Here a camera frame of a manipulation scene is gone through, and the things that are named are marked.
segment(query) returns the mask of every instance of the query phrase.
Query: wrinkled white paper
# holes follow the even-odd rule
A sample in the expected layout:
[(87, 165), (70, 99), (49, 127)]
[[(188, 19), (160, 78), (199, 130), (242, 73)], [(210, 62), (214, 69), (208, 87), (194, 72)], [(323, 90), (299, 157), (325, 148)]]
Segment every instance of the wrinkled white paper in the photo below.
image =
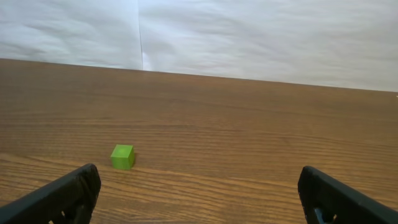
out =
[(3, 0), (0, 58), (142, 69), (137, 0)]
[(139, 1), (144, 70), (398, 91), (396, 0)]

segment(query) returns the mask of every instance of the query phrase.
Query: cube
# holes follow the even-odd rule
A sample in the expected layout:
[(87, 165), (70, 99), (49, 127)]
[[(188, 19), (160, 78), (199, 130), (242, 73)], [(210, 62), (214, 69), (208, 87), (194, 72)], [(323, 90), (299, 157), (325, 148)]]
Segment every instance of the cube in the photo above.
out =
[(111, 160), (115, 169), (131, 169), (134, 163), (134, 147), (116, 145), (113, 149)]

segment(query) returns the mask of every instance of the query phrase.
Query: white backdrop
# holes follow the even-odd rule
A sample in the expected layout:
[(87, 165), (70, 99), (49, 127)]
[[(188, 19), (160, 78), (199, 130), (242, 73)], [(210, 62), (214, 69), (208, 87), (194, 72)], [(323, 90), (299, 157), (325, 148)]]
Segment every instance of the white backdrop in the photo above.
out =
[(0, 57), (398, 91), (397, 12), (396, 0), (3, 0)]

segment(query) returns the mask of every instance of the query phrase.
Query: cube's front face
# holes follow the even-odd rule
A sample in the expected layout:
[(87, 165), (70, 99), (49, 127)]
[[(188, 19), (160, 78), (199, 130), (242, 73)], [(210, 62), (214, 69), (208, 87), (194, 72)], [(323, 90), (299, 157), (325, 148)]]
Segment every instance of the cube's front face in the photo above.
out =
[(116, 145), (112, 155), (112, 165), (116, 169), (131, 169), (134, 162), (134, 148), (127, 145)]

